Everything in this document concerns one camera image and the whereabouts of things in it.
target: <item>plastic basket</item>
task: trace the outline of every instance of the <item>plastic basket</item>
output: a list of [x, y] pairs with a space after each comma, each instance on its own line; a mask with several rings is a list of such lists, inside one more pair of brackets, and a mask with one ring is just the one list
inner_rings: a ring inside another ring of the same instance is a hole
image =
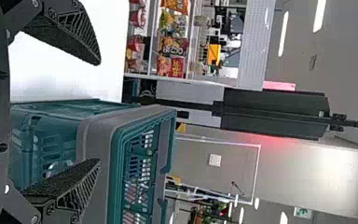
[[81, 120], [134, 107], [100, 100], [12, 105], [9, 177], [15, 187], [26, 189], [76, 162], [76, 132]]
[[85, 222], [166, 222], [165, 177], [171, 170], [175, 117], [173, 109], [152, 105], [82, 122], [77, 152], [86, 149], [84, 158], [101, 158], [103, 164], [100, 193], [91, 200]]
[[159, 105], [109, 104], [13, 105], [9, 177], [24, 189], [76, 161], [99, 158], [103, 172], [86, 223], [166, 223], [165, 177], [171, 170], [176, 112]]

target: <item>chip bag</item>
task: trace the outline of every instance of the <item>chip bag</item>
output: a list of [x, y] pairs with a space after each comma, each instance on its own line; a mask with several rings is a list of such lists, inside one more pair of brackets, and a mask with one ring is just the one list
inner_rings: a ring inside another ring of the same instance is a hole
[[127, 60], [128, 68], [133, 72], [142, 71], [142, 61], [140, 59], [129, 59]]
[[161, 32], [171, 33], [174, 37], [185, 37], [187, 30], [187, 16], [172, 15], [167, 9], [163, 9], [159, 18]]
[[171, 58], [171, 72], [169, 77], [184, 77], [185, 71], [185, 58], [184, 57], [172, 57]]
[[187, 38], [162, 37], [159, 43], [159, 52], [166, 57], [171, 55], [183, 56], [187, 55], [189, 42]]
[[159, 55], [157, 58], [157, 75], [167, 77], [171, 72], [171, 59]]
[[161, 6], [188, 16], [188, 0], [161, 0]]
[[130, 24], [136, 28], [145, 28], [146, 10], [144, 7], [141, 7], [136, 11], [130, 11]]

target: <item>product packaging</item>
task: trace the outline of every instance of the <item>product packaging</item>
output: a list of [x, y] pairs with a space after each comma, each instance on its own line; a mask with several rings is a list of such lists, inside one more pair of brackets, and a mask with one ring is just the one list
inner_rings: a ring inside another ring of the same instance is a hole
[[146, 10], [144, 7], [130, 12], [130, 24], [136, 28], [144, 29], [146, 25]]
[[161, 0], [161, 6], [188, 16], [188, 0]]
[[159, 43], [159, 52], [165, 57], [171, 55], [183, 56], [187, 55], [189, 42], [187, 38], [162, 37]]

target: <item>white wall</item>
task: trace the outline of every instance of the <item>white wall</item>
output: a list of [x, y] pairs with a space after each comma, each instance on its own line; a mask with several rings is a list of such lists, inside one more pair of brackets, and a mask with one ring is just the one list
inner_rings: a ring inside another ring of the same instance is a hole
[[83, 0], [102, 65], [93, 66], [23, 33], [9, 47], [11, 100], [101, 98], [121, 102], [129, 1]]
[[[317, 0], [287, 0], [276, 13], [266, 80], [295, 82], [299, 90], [322, 91], [333, 112], [358, 119], [358, 1], [327, 0], [324, 27], [312, 32]], [[290, 12], [283, 56], [277, 50], [282, 14]], [[316, 68], [309, 71], [310, 57], [317, 54]], [[341, 136], [358, 143], [358, 131]]]
[[[255, 197], [273, 203], [358, 219], [358, 146], [336, 138], [311, 142], [188, 125], [186, 131], [227, 141], [260, 144], [262, 147]], [[178, 148], [176, 154], [180, 153], [183, 152]], [[199, 161], [193, 164], [193, 170], [199, 168], [197, 164], [202, 169], [202, 163], [205, 162], [205, 158], [198, 155], [199, 153], [192, 155], [195, 157], [191, 160]], [[225, 160], [238, 160], [231, 157], [227, 153]], [[188, 166], [188, 163], [186, 160], [174, 161], [172, 171], [175, 172], [175, 167], [181, 165]], [[247, 168], [238, 163], [238, 169], [245, 172]]]

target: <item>shelving unit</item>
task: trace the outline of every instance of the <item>shelving unit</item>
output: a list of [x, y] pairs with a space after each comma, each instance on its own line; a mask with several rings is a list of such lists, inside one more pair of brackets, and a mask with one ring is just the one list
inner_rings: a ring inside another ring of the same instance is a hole
[[[194, 73], [190, 72], [191, 62], [195, 62], [198, 59], [198, 50], [199, 50], [199, 35], [200, 28], [193, 25], [193, 21], [196, 15], [201, 14], [202, 10], [202, 1], [192, 1], [189, 0], [189, 15], [187, 17], [187, 32], [186, 38], [189, 41], [189, 48], [187, 50], [187, 55], [185, 58], [185, 69], [186, 79], [192, 78]], [[125, 75], [144, 75], [144, 76], [156, 76], [157, 75], [157, 66], [158, 66], [158, 43], [160, 39], [160, 33], [158, 31], [159, 18], [161, 16], [160, 7], [161, 0], [147, 0], [145, 9], [146, 9], [146, 26], [144, 29], [134, 28], [132, 25], [129, 26], [128, 37], [132, 35], [141, 35], [146, 36], [149, 43], [149, 51], [145, 51], [145, 54], [148, 54], [146, 57], [148, 60], [142, 60], [142, 65], [145, 69], [139, 72], [133, 72], [125, 68]], [[137, 10], [140, 6], [131, 5], [130, 10]]]

